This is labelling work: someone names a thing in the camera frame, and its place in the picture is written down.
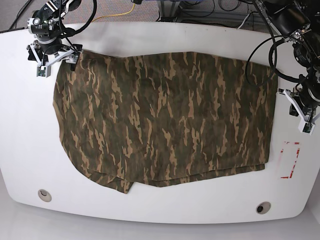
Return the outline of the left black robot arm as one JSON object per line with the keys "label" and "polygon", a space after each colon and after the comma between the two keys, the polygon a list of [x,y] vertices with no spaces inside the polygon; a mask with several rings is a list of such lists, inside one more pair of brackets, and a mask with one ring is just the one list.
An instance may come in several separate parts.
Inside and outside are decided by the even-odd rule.
{"label": "left black robot arm", "polygon": [[[266,25],[272,45],[268,53],[270,75],[295,84],[285,91],[291,102],[290,115],[312,125],[320,116],[320,2],[318,0],[254,0],[253,6]],[[277,69],[278,47],[291,41],[295,60],[306,75],[293,77]]]}

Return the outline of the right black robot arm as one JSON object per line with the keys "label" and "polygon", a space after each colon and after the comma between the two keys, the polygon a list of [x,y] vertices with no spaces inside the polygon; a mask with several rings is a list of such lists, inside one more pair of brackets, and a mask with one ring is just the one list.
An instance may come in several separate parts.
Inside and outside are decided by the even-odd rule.
{"label": "right black robot arm", "polygon": [[94,0],[89,19],[79,29],[65,27],[63,18],[76,10],[80,4],[80,0],[49,0],[28,19],[28,31],[34,35],[35,40],[26,49],[29,54],[28,60],[37,63],[38,77],[49,77],[52,65],[61,61],[69,64],[71,71],[76,69],[83,46],[71,43],[69,38],[83,32],[90,25],[98,7],[97,1]]}

